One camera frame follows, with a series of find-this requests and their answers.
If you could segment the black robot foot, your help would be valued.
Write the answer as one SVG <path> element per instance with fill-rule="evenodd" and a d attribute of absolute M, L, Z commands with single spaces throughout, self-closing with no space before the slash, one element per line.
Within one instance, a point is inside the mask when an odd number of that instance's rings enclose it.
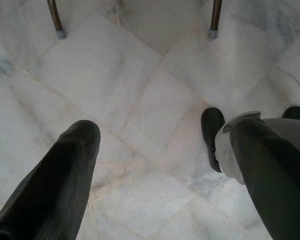
<path fill-rule="evenodd" d="M 218 131 L 225 124 L 222 112 L 215 107 L 205 109 L 201 115 L 201 131 L 208 152 L 210 167 L 217 173 L 221 173 L 219 162 L 216 159 L 215 138 Z"/>
<path fill-rule="evenodd" d="M 300 106 L 291 106 L 291 107 L 287 108 L 284 111 L 282 118 L 300 121 Z"/>

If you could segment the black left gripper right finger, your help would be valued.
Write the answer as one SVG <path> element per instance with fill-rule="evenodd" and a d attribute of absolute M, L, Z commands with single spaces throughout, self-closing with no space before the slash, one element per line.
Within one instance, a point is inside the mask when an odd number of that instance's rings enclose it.
<path fill-rule="evenodd" d="M 243 119 L 230 143 L 252 202 L 273 240 L 300 240 L 300 147 L 259 119 Z"/>

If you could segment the dark metal table leg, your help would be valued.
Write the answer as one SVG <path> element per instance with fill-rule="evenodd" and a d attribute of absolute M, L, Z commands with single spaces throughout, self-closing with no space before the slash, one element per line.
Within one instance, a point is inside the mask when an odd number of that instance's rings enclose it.
<path fill-rule="evenodd" d="M 63 40 L 67 37 L 67 33 L 62 26 L 56 0 L 47 0 L 47 5 L 55 28 L 56 36 L 59 40 Z"/>
<path fill-rule="evenodd" d="M 208 37 L 210 39 L 216 39 L 218 37 L 218 27 L 221 15 L 221 8 L 222 0 L 213 0 L 210 29 L 208 33 Z"/>

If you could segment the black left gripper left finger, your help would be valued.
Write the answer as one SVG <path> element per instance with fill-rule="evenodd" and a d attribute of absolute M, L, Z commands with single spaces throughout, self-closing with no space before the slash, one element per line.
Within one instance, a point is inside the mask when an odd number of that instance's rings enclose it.
<path fill-rule="evenodd" d="M 100 142 L 90 120 L 64 131 L 0 210 L 0 240 L 76 240 Z"/>

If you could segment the black left robot foot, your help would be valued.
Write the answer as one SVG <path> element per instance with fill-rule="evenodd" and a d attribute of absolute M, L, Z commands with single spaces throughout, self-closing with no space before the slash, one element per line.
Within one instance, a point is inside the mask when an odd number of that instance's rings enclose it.
<path fill-rule="evenodd" d="M 210 167 L 217 173 L 221 173 L 219 162 L 216 159 L 215 138 L 218 131 L 225 124 L 222 112 L 215 107 L 205 109 L 201 115 L 201 131 L 208 152 Z"/>

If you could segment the black right robot foot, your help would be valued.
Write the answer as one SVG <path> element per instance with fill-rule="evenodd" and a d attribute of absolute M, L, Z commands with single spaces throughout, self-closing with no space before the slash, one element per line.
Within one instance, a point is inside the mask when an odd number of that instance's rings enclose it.
<path fill-rule="evenodd" d="M 300 106 L 291 106 L 291 107 L 287 108 L 284 111 L 282 118 L 300 121 Z"/>

